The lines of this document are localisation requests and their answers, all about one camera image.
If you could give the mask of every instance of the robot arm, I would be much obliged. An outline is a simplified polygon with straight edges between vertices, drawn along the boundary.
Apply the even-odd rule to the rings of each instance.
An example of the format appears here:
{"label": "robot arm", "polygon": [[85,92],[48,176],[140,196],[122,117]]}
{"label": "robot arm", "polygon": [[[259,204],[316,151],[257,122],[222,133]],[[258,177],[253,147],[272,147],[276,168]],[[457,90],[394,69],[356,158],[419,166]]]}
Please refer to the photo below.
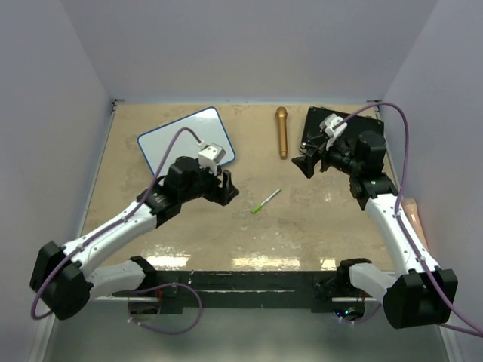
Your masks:
{"label": "robot arm", "polygon": [[442,270],[424,249],[403,210],[394,210],[398,190],[383,172],[386,154],[383,124],[355,131],[353,126],[357,121],[340,124],[342,120],[336,115],[327,117],[320,124],[320,132],[302,145],[305,155],[292,161],[307,178],[313,176],[319,161],[321,172],[335,167],[349,175],[350,192],[380,230],[395,266],[395,275],[380,271],[366,259],[345,260],[337,269],[333,281],[336,285],[327,287],[365,291],[383,305],[394,328],[446,322],[451,311],[430,283],[396,216],[401,217],[422,253],[421,258],[425,258],[451,302],[456,294],[457,278],[451,269]]}
{"label": "robot arm", "polygon": [[[152,286],[155,269],[140,256],[119,265],[100,265],[127,243],[176,216],[187,201],[203,197],[222,206],[227,205],[239,191],[232,184],[231,173],[222,171],[218,166],[223,155],[222,147],[209,145],[199,152],[197,159],[180,157],[170,166],[167,175],[158,179],[131,217],[126,216],[144,199],[148,189],[119,215],[89,234],[61,247],[53,241],[47,243],[38,253],[31,288],[37,292],[54,268],[89,238],[94,240],[71,257],[42,294],[42,300],[59,319],[72,317],[89,299],[97,296]],[[114,227],[100,232],[113,223],[116,224]]]}

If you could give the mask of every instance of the cable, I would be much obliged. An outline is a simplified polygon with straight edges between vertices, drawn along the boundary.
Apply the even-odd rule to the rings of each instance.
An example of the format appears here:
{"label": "cable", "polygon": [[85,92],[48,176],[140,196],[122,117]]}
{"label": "cable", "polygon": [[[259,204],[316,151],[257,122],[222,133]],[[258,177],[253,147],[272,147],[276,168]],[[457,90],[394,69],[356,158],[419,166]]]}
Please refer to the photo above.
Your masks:
{"label": "cable", "polygon": [[195,296],[196,300],[198,301],[198,314],[196,315],[195,320],[188,327],[183,328],[182,330],[164,330],[162,328],[154,327],[154,326],[151,326],[149,324],[139,322],[134,317],[132,317],[132,315],[129,315],[128,322],[134,321],[134,324],[136,324],[137,326],[142,327],[146,330],[151,330],[153,332],[157,332],[157,333],[161,333],[161,334],[168,334],[170,336],[176,336],[178,334],[183,334],[183,333],[186,333],[186,332],[192,330],[196,326],[196,324],[198,324],[200,319],[202,319],[203,305],[202,305],[202,298],[199,296],[199,294],[196,292],[196,290],[191,288],[189,285],[183,284],[183,283],[173,282],[173,283],[161,284],[161,285],[158,285],[157,287],[152,287],[152,288],[148,288],[148,289],[135,290],[134,292],[136,294],[144,294],[144,293],[152,292],[154,290],[160,290],[160,289],[163,289],[163,288],[166,288],[166,287],[183,287],[183,288],[189,290]]}
{"label": "cable", "polygon": [[[351,118],[357,116],[359,113],[365,111],[366,109],[373,108],[373,107],[378,107],[378,106],[389,106],[389,107],[394,108],[396,111],[398,111],[398,113],[400,114],[400,116],[402,118],[402,121],[404,123],[404,127],[405,127],[405,153],[404,153],[404,158],[403,158],[403,162],[402,162],[401,187],[399,188],[398,197],[395,200],[394,210],[396,212],[397,210],[399,210],[399,208],[401,206],[401,200],[402,200],[402,195],[403,195],[403,192],[404,192],[404,189],[405,189],[405,186],[406,186],[406,175],[407,175],[407,171],[408,171],[409,124],[408,124],[408,120],[406,119],[405,113],[396,104],[391,103],[391,102],[372,103],[372,104],[369,104],[367,106],[364,106],[364,107],[358,109],[357,111],[355,111],[352,114],[350,114],[347,117],[345,117],[337,126],[334,127],[334,129],[337,129],[342,124],[347,123],[347,121],[349,121]],[[461,319],[468,326],[470,326],[471,328],[473,328],[476,331],[476,333],[473,332],[472,330],[467,330],[465,328],[455,327],[455,326],[451,326],[451,325],[448,325],[448,324],[442,324],[441,327],[449,328],[451,330],[457,330],[457,331],[462,332],[462,333],[467,333],[467,334],[471,334],[473,336],[478,336],[478,337],[482,337],[483,338],[483,328],[481,328],[480,326],[476,325],[468,317],[466,317],[465,315],[463,315],[463,313],[458,308],[456,308],[453,305],[453,303],[451,303],[451,301],[446,297],[445,292],[439,286],[439,284],[436,281],[435,277],[432,275],[432,272],[429,270],[429,266],[426,264],[426,260],[424,259],[424,257],[422,257],[421,252],[417,248],[417,245],[414,243],[414,240],[411,237],[411,235],[409,234],[409,231],[406,229],[406,226],[405,226],[405,224],[402,221],[401,214],[399,212],[397,212],[395,214],[395,216],[396,216],[396,219],[398,221],[399,226],[401,227],[401,230],[402,230],[403,234],[407,238],[407,240],[408,240],[411,248],[413,249],[414,253],[416,254],[416,257],[418,258],[418,260],[420,261],[420,264],[422,265],[424,271],[427,273],[428,278],[431,281],[431,284],[434,286],[434,288],[435,288],[436,292],[438,293],[438,295],[441,297],[441,299],[443,300],[443,302],[445,303],[445,305],[453,313],[455,313],[455,315],[458,316],[459,319]]]}
{"label": "cable", "polygon": [[47,288],[49,283],[52,281],[52,279],[54,279],[54,277],[57,275],[59,270],[61,270],[62,267],[64,267],[65,264],[67,264],[68,261],[71,260],[71,258],[73,258],[76,254],[78,254],[80,251],[85,249],[90,243],[92,243],[98,237],[105,234],[109,230],[115,228],[116,226],[122,224],[125,220],[130,219],[139,210],[139,208],[144,204],[144,202],[148,198],[149,194],[151,193],[152,189],[154,188],[154,186],[157,182],[158,176],[161,173],[161,169],[164,167],[164,165],[166,163],[166,159],[168,158],[169,153],[171,152],[176,140],[181,135],[181,133],[185,132],[185,131],[190,132],[192,134],[192,136],[195,137],[196,142],[198,142],[198,143],[202,142],[200,140],[200,138],[196,135],[196,133],[188,127],[182,127],[174,134],[173,138],[171,139],[171,141],[168,144],[168,147],[166,148],[166,152],[163,155],[161,162],[159,163],[158,169],[156,170],[154,176],[152,177],[151,184],[149,185],[146,192],[144,192],[143,197],[141,198],[139,203],[134,207],[134,209],[130,213],[128,213],[124,219],[116,220],[115,222],[107,225],[103,229],[99,230],[98,232],[96,232],[95,234],[93,234],[92,236],[87,238],[82,244],[77,246],[77,248],[75,248],[69,255],[67,255],[64,259],[62,259],[62,261],[59,264],[57,264],[57,266],[54,268],[54,270],[52,270],[52,272],[45,278],[44,282],[42,283],[42,285],[39,287],[37,293],[35,294],[35,297],[34,297],[34,300],[33,300],[33,303],[32,303],[32,307],[30,308],[30,317],[32,319],[34,319],[36,321],[40,321],[41,319],[44,319],[44,318],[46,318],[46,317],[48,317],[49,315],[52,314],[52,311],[48,311],[44,314],[37,315],[36,310],[37,310],[38,302],[40,301],[40,298],[42,297],[42,294],[45,292],[45,289]]}

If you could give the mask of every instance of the beige table surface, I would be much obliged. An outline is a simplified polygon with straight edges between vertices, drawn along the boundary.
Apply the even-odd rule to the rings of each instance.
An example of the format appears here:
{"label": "beige table surface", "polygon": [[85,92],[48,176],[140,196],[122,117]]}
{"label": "beige table surface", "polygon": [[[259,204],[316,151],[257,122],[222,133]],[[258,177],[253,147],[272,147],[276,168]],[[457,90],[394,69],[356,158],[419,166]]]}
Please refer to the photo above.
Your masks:
{"label": "beige table surface", "polygon": [[[109,133],[84,233],[124,210],[151,173],[137,137],[211,105],[121,104]],[[289,158],[298,154],[303,124],[314,104],[221,104],[217,107],[237,159],[226,168],[240,195],[226,207],[204,199],[111,256],[104,265],[141,255],[158,269],[321,270],[364,257],[382,270],[392,262],[378,231],[349,193],[348,176],[330,169],[307,180],[278,156],[274,114],[288,110]],[[341,112],[360,106],[323,105]],[[365,115],[374,117],[372,111]],[[257,215],[250,210],[277,188],[282,192]]]}

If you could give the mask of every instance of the gray floor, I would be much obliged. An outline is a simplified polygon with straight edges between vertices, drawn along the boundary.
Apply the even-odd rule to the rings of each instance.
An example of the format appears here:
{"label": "gray floor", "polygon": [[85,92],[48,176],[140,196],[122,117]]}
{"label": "gray floor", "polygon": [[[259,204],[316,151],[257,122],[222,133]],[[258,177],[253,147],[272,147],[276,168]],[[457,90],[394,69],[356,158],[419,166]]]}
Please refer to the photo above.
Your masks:
{"label": "gray floor", "polygon": [[[186,326],[195,310],[158,316],[163,327]],[[309,311],[208,309],[191,332],[163,336],[127,323],[126,302],[96,301],[56,321],[46,362],[55,361],[393,361],[448,360],[436,327],[394,330],[379,313],[367,323],[340,324]]]}

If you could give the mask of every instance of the blue border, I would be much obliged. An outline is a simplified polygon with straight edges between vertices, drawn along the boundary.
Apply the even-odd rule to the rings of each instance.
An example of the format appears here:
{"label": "blue border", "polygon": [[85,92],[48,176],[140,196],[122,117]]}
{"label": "blue border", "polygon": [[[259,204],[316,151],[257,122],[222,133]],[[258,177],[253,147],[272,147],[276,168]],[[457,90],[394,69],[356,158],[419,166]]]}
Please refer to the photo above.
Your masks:
{"label": "blue border", "polygon": [[217,107],[210,106],[210,107],[207,107],[207,108],[205,108],[205,109],[201,109],[201,110],[199,110],[199,111],[197,111],[197,112],[194,112],[194,113],[192,113],[191,115],[186,115],[186,116],[184,116],[184,117],[182,117],[182,118],[180,118],[180,119],[177,119],[176,121],[172,121],[172,122],[170,122],[170,123],[163,124],[162,126],[159,126],[159,127],[155,128],[155,129],[153,129],[153,130],[148,130],[147,132],[144,132],[144,133],[140,134],[140,135],[137,137],[137,145],[139,146],[139,149],[141,150],[141,153],[143,154],[143,157],[144,157],[144,159],[146,160],[146,163],[148,164],[148,167],[149,167],[149,169],[151,170],[151,173],[152,173],[153,175],[154,175],[154,170],[151,168],[151,165],[150,165],[150,164],[149,164],[149,162],[148,162],[148,158],[146,157],[146,154],[145,154],[145,153],[144,153],[144,151],[143,151],[143,147],[141,147],[141,144],[139,143],[139,138],[141,138],[142,136],[147,135],[148,133],[154,132],[155,130],[159,130],[160,128],[163,128],[163,127],[169,126],[170,124],[173,124],[173,123],[176,123],[176,122],[182,121],[183,119],[188,118],[188,117],[191,117],[192,115],[197,115],[198,113],[200,113],[200,112],[204,112],[204,111],[206,111],[207,109],[214,109],[214,110],[215,110],[215,112],[217,113],[217,115],[218,115],[218,119],[220,120],[220,123],[221,123],[221,127],[223,128],[223,131],[225,132],[226,138],[228,139],[229,146],[230,146],[230,148],[231,148],[231,149],[232,149],[232,151],[233,151],[233,158],[232,158],[231,160],[229,160],[229,161],[225,162],[224,164],[221,164],[221,166],[224,166],[224,165],[226,165],[226,164],[230,164],[230,163],[232,163],[232,162],[233,162],[233,161],[236,159],[236,152],[235,152],[235,149],[233,148],[232,141],[231,141],[231,139],[229,138],[228,133],[226,132],[225,124],[223,124],[223,120],[221,119],[221,115],[220,115],[220,113],[218,112]]}

